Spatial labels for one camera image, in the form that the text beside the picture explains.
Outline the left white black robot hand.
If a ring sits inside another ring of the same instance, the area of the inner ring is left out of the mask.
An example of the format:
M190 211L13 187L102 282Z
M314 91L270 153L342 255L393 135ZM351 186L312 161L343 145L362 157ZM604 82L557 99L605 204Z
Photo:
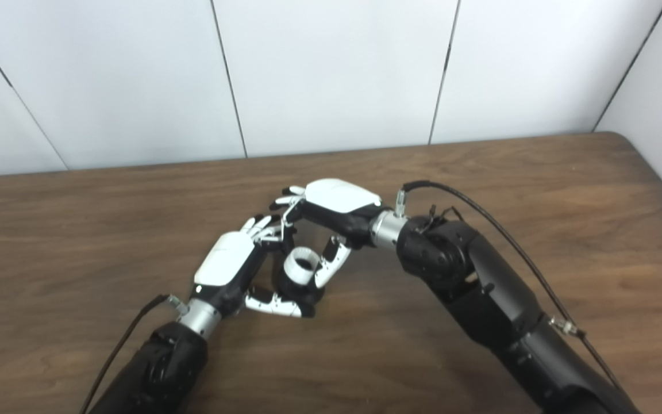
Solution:
M222 234L195 272L189 310L209 306L226 318L241 309L271 315L313 318L312 306L252 286L269 252L279 247L278 215L255 215L238 230Z

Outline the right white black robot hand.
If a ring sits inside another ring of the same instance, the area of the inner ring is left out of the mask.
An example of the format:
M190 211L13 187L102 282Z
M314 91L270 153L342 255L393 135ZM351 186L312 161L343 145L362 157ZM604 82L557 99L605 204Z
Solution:
M378 194L337 178L316 180L305 187L286 187L282 194L269 210L284 210L284 227L291 228L304 219L333 231L338 238L331 244L336 256L321 261L309 281L297 281L297 285L313 290L328 283L351 250L374 246L373 223L378 215L390 210Z

